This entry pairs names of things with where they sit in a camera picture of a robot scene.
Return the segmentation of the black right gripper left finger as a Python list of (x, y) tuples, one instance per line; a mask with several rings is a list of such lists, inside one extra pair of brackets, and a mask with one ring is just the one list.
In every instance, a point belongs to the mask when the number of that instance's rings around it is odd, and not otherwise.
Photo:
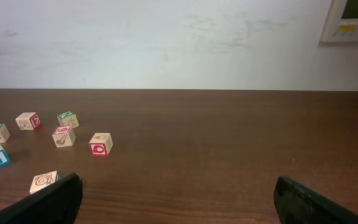
[(0, 211), (0, 224), (74, 223), (83, 198), (83, 181), (76, 173)]

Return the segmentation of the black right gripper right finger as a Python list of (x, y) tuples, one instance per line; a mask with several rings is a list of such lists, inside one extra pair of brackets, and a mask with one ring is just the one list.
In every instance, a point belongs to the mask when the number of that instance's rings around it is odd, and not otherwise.
[(281, 224), (358, 224), (358, 214), (287, 176), (278, 178), (273, 200)]

